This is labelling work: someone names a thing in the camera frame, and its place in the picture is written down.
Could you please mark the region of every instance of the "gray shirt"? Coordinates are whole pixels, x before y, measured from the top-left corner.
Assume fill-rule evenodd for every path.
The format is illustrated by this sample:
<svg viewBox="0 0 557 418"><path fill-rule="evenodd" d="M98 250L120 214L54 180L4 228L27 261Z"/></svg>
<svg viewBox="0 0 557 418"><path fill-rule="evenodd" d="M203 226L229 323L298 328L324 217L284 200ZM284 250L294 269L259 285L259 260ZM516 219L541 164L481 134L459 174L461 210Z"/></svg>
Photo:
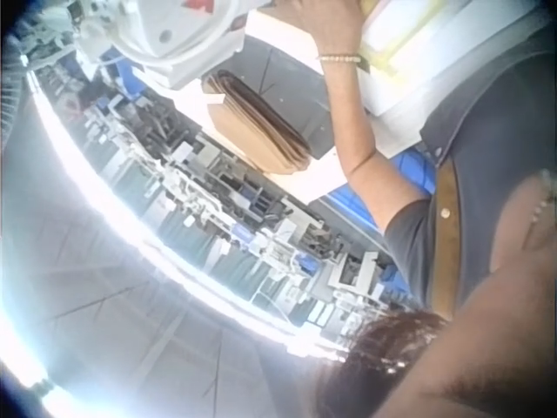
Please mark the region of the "gray shirt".
<svg viewBox="0 0 557 418"><path fill-rule="evenodd" d="M439 167L450 155L460 196L461 265L457 306L489 274L503 205L525 178L557 171L555 28L495 58L430 115L421 136ZM435 196L395 215L385 240L413 295L430 307Z"/></svg>

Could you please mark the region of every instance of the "woman's hand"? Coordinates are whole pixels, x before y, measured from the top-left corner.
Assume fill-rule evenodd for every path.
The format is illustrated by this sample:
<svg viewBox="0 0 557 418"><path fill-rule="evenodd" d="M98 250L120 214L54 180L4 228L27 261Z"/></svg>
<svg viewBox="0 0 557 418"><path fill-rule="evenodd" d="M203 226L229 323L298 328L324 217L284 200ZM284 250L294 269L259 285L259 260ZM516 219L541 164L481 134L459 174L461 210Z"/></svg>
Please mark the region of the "woman's hand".
<svg viewBox="0 0 557 418"><path fill-rule="evenodd" d="M319 54L353 55L362 39L359 0L292 0Z"/></svg>

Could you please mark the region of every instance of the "pearl bracelet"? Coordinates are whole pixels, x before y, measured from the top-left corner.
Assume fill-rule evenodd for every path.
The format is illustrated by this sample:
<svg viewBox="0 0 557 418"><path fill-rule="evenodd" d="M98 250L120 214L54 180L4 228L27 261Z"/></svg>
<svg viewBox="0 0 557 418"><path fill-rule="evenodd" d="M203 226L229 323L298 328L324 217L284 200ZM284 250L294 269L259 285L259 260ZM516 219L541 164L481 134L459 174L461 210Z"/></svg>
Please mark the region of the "pearl bracelet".
<svg viewBox="0 0 557 418"><path fill-rule="evenodd" d="M360 55L319 55L318 60L322 63L354 63L362 62Z"/></svg>

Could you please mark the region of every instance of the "sleeve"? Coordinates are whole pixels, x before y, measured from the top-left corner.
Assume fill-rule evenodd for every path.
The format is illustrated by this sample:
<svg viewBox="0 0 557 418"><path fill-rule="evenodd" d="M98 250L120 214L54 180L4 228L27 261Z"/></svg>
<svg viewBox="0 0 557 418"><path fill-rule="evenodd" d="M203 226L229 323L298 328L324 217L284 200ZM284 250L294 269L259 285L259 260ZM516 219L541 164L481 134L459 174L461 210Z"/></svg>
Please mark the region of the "sleeve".
<svg viewBox="0 0 557 418"><path fill-rule="evenodd" d="M435 240L433 199L404 207L385 230L385 242L413 297L429 306L428 289L433 270Z"/></svg>

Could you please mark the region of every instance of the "brown hair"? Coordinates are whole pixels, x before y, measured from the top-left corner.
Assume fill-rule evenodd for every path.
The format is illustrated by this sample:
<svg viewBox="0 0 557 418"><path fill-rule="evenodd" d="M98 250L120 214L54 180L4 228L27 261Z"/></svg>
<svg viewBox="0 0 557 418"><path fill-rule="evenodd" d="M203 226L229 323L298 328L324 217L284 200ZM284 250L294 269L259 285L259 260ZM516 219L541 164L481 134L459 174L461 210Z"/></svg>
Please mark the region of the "brown hair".
<svg viewBox="0 0 557 418"><path fill-rule="evenodd" d="M365 324L346 361L319 377L316 418L369 418L445 324L437 314L425 311L397 313Z"/></svg>

